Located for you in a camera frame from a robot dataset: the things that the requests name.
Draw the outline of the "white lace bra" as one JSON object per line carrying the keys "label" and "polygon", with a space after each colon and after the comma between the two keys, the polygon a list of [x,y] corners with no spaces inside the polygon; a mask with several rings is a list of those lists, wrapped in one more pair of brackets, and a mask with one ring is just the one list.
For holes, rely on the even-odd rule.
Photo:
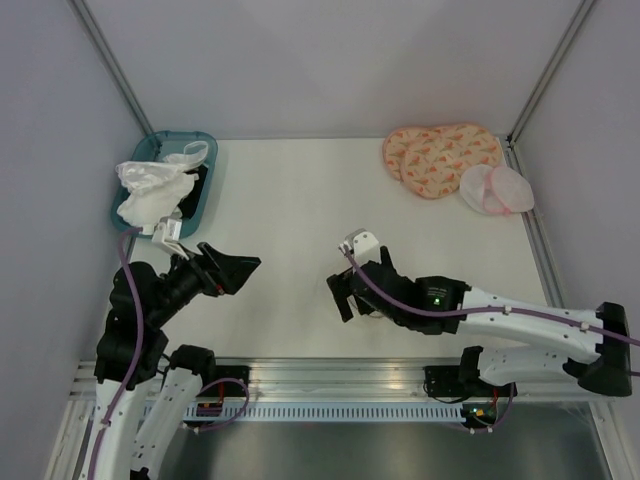
{"label": "white lace bra", "polygon": [[209,154],[206,141],[186,144],[178,153],[169,153],[160,161],[127,161],[115,167],[121,185],[131,193],[144,193],[173,180],[181,173],[203,165]]}

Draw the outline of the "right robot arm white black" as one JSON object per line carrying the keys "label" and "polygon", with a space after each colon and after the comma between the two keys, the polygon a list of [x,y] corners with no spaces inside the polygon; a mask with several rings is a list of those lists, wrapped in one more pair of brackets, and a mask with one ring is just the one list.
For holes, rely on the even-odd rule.
{"label": "right robot arm white black", "polygon": [[400,275],[386,247],[377,261],[357,263],[328,277],[344,322],[378,312],[400,328],[426,336],[478,334],[516,342],[506,350],[466,347],[456,371],[469,396],[489,386],[572,379],[583,390],[607,397],[632,393],[631,348],[623,306],[604,302],[594,310],[537,307],[485,292],[443,276]]}

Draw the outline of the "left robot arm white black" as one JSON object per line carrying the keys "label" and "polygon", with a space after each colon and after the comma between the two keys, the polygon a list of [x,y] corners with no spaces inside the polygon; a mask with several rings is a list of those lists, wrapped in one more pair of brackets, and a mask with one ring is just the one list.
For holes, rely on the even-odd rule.
{"label": "left robot arm white black", "polygon": [[83,479],[155,479],[175,431],[197,396],[212,393],[207,422],[197,431],[222,428],[241,417],[240,407],[220,422],[234,385],[247,397],[248,378],[222,376],[214,353],[182,345],[165,358],[163,326],[195,297],[236,294],[260,266],[257,257],[223,254],[201,242],[195,252],[175,248],[167,272],[125,261],[113,279],[111,308],[97,345],[96,404]]}

